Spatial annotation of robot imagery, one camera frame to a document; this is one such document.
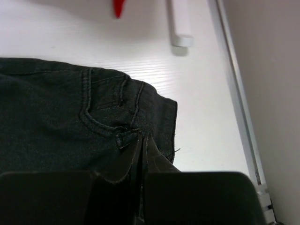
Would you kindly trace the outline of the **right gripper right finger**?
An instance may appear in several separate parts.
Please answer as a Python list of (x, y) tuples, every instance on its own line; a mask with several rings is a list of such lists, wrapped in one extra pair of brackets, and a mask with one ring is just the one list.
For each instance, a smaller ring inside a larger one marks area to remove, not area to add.
[(148, 134), (143, 141), (142, 212), (147, 225), (181, 224), (179, 178), (182, 173), (158, 150)]

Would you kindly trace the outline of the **white and silver clothes rack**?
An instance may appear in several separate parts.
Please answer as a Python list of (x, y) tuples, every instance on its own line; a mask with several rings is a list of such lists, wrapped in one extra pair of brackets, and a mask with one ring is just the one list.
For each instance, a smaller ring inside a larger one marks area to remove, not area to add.
[(168, 0), (171, 44), (176, 47), (191, 47), (194, 37), (191, 31), (188, 0)]

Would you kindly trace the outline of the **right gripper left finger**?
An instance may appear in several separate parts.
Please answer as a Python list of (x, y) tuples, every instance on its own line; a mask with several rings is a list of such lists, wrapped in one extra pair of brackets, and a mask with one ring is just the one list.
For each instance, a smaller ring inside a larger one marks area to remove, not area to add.
[(140, 207), (142, 134), (121, 156), (95, 173), (86, 211), (88, 225), (134, 225)]

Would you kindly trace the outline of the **red garment with white stripes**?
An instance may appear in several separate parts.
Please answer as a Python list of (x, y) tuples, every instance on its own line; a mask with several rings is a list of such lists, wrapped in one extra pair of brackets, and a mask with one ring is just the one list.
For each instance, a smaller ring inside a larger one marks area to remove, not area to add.
[(127, 0), (113, 0), (112, 1), (112, 7), (113, 7), (113, 13), (117, 19), (121, 18), (123, 9), (125, 7)]

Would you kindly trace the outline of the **black denim trousers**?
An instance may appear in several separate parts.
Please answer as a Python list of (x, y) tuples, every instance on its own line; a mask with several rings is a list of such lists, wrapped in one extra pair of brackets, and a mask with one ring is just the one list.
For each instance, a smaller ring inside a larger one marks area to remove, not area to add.
[(1, 58), (0, 170), (98, 171), (139, 134), (173, 161), (177, 109), (117, 70)]

